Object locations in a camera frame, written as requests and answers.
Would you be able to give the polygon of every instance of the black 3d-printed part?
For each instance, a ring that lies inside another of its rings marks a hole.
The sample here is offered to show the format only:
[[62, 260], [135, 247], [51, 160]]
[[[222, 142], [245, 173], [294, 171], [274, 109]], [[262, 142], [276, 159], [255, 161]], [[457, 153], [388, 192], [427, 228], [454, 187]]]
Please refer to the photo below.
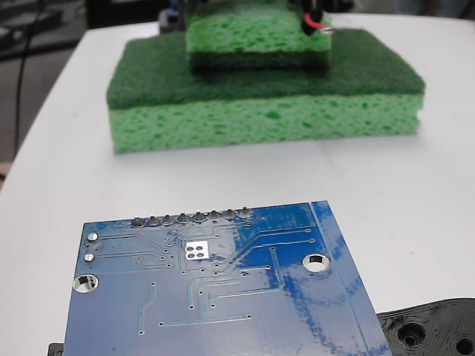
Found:
[[64, 343], [50, 343], [50, 347], [47, 348], [47, 356], [62, 356], [64, 349]]
[[[475, 299], [443, 300], [378, 314], [393, 356], [475, 355]], [[50, 344], [47, 356], [62, 356]]]

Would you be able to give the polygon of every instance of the black cable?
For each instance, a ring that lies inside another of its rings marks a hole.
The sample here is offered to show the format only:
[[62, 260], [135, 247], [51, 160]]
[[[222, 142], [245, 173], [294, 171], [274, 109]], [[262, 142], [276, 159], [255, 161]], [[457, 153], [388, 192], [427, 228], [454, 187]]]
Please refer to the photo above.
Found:
[[39, 17], [42, 15], [43, 10], [46, 8], [44, 1], [38, 1], [38, 10], [36, 11], [35, 19], [27, 32], [27, 40], [24, 44], [24, 50], [22, 54], [22, 60], [20, 61], [20, 70], [18, 75], [18, 82], [16, 83], [16, 109], [15, 109], [15, 139], [13, 142], [13, 158], [15, 159], [16, 154], [20, 148], [20, 112], [22, 106], [22, 84], [23, 84], [23, 73], [24, 73], [24, 64], [27, 61], [28, 50], [30, 49], [31, 39], [35, 34], [36, 25], [38, 24]]

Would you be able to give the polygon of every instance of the white tabletop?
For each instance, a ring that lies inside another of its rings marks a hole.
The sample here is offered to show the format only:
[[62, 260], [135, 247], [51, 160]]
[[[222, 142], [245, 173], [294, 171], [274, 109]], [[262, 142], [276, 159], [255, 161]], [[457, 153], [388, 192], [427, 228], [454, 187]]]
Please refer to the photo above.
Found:
[[475, 24], [344, 19], [427, 82], [419, 135], [115, 156], [108, 83], [157, 24], [89, 31], [0, 193], [0, 354], [64, 340], [84, 222], [150, 213], [329, 200], [377, 312], [475, 297]]

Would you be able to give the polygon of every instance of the green scrubber layer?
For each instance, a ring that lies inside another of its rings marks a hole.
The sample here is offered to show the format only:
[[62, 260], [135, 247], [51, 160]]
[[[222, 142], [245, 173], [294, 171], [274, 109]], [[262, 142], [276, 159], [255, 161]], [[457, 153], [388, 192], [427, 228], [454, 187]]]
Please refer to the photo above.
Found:
[[364, 30], [333, 36], [332, 67], [192, 75], [185, 35], [129, 42], [108, 90], [111, 110], [282, 96], [422, 95], [425, 85], [401, 57]]
[[[193, 70], [329, 66], [331, 36], [307, 36], [288, 0], [213, 0], [197, 5], [187, 29]], [[330, 24], [325, 16], [323, 23]]]
[[112, 110], [116, 153], [415, 134], [422, 95], [292, 96]]

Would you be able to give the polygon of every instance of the mounting hole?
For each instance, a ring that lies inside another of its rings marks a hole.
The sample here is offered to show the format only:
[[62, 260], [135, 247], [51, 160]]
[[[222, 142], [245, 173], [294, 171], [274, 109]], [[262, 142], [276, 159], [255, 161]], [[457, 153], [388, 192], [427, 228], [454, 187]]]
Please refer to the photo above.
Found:
[[89, 293], [97, 288], [99, 279], [93, 274], [81, 274], [74, 278], [73, 289], [79, 293]]
[[424, 342], [425, 330], [419, 324], [408, 323], [398, 330], [398, 338], [404, 345], [414, 347]]
[[330, 259], [324, 254], [309, 254], [304, 257], [302, 264], [310, 272], [325, 272], [330, 268]]
[[457, 345], [456, 350], [461, 355], [472, 355], [475, 350], [474, 343], [469, 339], [461, 339]]

